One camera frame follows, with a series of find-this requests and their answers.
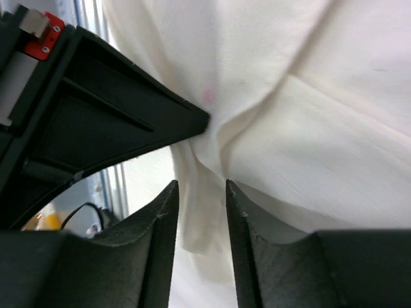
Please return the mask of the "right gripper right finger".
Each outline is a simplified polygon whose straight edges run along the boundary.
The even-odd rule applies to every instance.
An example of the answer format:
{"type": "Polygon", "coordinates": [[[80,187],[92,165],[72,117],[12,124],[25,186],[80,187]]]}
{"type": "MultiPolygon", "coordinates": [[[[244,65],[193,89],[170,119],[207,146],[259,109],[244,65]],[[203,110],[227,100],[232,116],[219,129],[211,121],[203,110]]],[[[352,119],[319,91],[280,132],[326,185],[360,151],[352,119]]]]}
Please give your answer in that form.
{"type": "Polygon", "coordinates": [[[294,228],[226,182],[240,307],[409,307],[408,229],[294,228]]]}

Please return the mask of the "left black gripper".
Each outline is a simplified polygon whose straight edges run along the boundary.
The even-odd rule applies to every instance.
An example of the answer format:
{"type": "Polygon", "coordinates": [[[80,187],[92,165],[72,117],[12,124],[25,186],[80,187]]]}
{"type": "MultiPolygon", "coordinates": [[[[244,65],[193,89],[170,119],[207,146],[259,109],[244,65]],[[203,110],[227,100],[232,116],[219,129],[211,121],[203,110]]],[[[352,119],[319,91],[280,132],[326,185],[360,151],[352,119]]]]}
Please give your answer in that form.
{"type": "Polygon", "coordinates": [[[1,166],[77,165],[77,29],[19,6],[1,18],[1,166]]]}

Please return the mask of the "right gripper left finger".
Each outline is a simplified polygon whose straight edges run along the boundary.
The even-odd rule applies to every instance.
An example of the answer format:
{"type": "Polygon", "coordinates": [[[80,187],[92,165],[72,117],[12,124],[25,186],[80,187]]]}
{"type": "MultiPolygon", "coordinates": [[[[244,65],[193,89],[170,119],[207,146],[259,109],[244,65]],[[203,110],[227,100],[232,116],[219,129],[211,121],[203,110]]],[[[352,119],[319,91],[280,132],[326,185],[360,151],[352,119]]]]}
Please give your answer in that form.
{"type": "Polygon", "coordinates": [[[179,185],[85,239],[64,231],[1,233],[2,307],[167,307],[179,185]]]}

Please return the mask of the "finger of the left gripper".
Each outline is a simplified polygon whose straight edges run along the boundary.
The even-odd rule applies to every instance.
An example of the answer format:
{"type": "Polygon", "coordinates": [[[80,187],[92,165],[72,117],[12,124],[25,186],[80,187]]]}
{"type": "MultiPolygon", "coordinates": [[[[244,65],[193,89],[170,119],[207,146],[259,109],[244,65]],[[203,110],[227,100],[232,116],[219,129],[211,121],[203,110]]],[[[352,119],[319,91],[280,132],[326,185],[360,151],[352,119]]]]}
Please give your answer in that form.
{"type": "Polygon", "coordinates": [[[20,229],[80,180],[204,133],[209,114],[95,34],[66,26],[1,121],[1,228],[20,229]]]}

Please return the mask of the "white cloth napkin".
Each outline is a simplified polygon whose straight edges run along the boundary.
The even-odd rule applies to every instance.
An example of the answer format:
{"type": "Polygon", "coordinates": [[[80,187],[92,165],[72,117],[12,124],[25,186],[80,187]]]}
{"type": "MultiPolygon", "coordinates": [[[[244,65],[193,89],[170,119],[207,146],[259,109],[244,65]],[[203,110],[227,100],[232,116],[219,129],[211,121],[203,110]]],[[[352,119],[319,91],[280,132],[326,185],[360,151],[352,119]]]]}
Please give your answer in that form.
{"type": "Polygon", "coordinates": [[[210,113],[170,152],[171,307],[236,307],[225,182],[305,232],[410,227],[409,1],[105,1],[119,50],[210,113]]]}

